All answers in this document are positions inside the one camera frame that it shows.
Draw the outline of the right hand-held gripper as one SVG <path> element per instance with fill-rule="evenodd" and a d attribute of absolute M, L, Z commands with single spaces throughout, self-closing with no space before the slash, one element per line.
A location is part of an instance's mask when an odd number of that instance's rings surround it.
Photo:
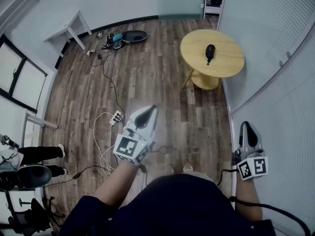
<path fill-rule="evenodd" d="M 248 121 L 241 124 L 240 146 L 233 156 L 243 181 L 268 174 L 268 157 L 261 148 L 261 135 Z"/>

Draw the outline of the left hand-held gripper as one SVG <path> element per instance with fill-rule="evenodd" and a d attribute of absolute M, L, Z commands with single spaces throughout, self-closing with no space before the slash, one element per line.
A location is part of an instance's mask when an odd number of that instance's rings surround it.
<path fill-rule="evenodd" d="M 117 135 L 114 154 L 124 162 L 140 165 L 155 144 L 157 118 L 156 105 L 143 107 L 131 114 L 127 124 L 129 128 L 124 128 L 123 133 Z M 136 133 L 136 130 L 141 130 L 141 134 Z"/>

